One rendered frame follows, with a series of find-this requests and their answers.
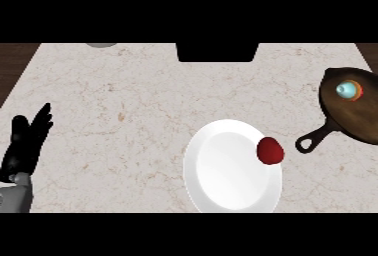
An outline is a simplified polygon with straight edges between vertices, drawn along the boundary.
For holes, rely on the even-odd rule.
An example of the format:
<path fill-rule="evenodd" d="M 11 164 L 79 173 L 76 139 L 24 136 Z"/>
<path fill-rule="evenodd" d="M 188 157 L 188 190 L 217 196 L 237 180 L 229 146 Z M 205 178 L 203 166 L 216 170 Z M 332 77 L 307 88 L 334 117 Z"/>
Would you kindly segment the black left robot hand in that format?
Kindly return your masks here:
<path fill-rule="evenodd" d="M 0 166 L 0 182 L 14 183 L 11 177 L 19 172 L 31 175 L 39 163 L 42 147 L 53 126 L 50 104 L 39 110 L 33 122 L 24 115 L 12 119 L 11 145 Z"/>

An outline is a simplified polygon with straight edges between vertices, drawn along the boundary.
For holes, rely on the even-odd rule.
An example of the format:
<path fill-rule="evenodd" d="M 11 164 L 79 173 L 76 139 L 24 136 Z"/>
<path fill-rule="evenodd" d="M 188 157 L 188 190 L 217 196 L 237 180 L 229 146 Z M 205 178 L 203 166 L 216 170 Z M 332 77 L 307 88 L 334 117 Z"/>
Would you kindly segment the white round plate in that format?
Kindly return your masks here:
<path fill-rule="evenodd" d="M 200 212 L 273 212 L 282 191 L 282 168 L 257 158 L 263 133 L 232 119 L 208 123 L 183 157 L 185 187 Z"/>

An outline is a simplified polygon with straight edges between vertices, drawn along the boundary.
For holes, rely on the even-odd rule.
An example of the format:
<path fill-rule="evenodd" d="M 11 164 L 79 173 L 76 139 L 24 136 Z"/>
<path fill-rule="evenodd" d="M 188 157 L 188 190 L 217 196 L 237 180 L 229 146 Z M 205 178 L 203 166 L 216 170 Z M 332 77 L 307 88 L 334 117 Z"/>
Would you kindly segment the dark brown frying pan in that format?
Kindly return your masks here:
<path fill-rule="evenodd" d="M 356 101 L 344 100 L 337 94 L 337 85 L 346 80 L 363 87 L 363 95 Z M 325 124 L 297 139 L 297 150 L 310 153 L 332 131 L 378 145 L 378 75 L 361 68 L 328 68 L 319 85 L 319 105 Z"/>

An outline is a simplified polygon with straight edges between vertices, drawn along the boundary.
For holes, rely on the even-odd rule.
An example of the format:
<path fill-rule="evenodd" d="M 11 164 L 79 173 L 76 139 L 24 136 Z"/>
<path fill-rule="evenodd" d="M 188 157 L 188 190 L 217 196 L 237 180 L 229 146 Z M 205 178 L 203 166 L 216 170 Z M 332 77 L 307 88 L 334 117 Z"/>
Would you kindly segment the pale blue cupcake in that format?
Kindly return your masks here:
<path fill-rule="evenodd" d="M 335 88 L 338 96 L 347 101 L 356 101 L 363 95 L 362 85 L 353 81 L 343 81 Z"/>

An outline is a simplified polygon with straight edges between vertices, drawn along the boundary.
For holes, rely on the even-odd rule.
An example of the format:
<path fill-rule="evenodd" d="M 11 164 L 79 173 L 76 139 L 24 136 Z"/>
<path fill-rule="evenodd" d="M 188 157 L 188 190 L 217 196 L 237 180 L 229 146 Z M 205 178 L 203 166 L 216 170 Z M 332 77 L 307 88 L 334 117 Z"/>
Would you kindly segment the black box appliance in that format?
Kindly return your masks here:
<path fill-rule="evenodd" d="M 180 62 L 251 62 L 257 43 L 177 43 Z"/>

